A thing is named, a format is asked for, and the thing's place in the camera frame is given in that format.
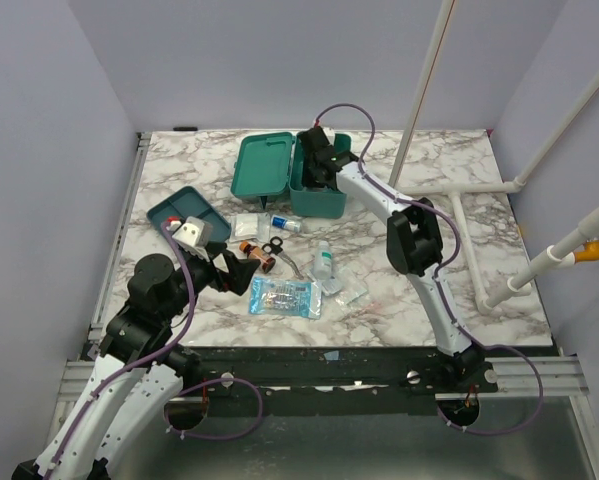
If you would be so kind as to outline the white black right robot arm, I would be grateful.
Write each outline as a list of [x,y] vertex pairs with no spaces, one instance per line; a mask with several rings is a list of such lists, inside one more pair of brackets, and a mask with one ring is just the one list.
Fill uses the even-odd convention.
[[299,133],[298,143],[310,185],[352,196],[386,226],[388,261],[415,288],[433,329],[439,361],[435,380],[450,391],[464,390],[475,380],[485,356],[455,314],[450,288],[441,275],[443,240],[437,220],[441,213],[426,198],[399,194],[367,171],[355,154],[338,152],[319,126]]

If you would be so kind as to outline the clear white cap liquid bottle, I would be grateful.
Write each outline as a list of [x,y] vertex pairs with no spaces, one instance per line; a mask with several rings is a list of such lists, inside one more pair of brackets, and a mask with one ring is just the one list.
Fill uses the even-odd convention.
[[332,275],[333,261],[330,245],[319,241],[315,250],[312,273],[319,281],[328,280]]

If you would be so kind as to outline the small foil packet bag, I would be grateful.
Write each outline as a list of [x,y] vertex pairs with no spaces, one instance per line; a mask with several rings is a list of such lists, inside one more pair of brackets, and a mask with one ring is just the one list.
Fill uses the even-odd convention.
[[322,293],[326,296],[333,296],[340,292],[343,288],[342,282],[336,277],[332,277],[328,280],[323,280],[321,283]]

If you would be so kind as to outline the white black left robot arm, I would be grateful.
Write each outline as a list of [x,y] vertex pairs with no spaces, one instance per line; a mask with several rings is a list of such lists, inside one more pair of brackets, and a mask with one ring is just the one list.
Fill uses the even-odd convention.
[[206,287],[242,295],[257,269],[223,243],[211,243],[227,268],[177,251],[176,262],[151,254],[135,265],[128,298],[108,323],[90,378],[65,424],[15,479],[107,479],[156,412],[176,393],[202,387],[197,354],[180,345],[171,321],[192,314]]

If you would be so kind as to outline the amber orange cap pill bottle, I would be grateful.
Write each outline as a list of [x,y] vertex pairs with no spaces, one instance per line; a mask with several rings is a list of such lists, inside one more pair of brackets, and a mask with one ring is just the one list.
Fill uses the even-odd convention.
[[242,241],[239,245],[239,250],[246,255],[247,259],[257,260],[264,274],[268,274],[275,266],[276,260],[255,244]]

